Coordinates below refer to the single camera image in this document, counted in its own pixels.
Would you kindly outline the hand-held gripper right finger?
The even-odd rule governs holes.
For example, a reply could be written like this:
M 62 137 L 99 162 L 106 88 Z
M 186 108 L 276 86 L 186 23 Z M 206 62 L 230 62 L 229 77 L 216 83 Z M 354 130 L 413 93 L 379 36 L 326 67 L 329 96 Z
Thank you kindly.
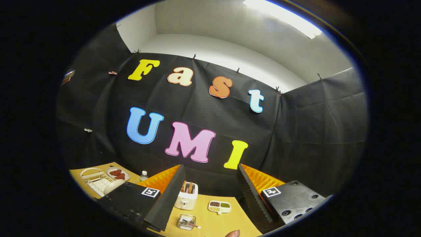
M 238 165 L 237 178 L 250 219 L 262 234 L 292 225 L 330 200 L 299 181 L 283 182 L 244 164 Z

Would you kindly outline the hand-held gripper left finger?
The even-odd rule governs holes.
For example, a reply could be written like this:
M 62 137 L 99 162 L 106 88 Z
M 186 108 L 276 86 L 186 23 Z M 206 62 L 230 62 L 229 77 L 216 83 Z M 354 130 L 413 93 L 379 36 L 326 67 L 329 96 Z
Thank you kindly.
M 138 184 L 126 182 L 97 203 L 138 230 L 165 231 L 185 178 L 184 165 L 176 165 Z

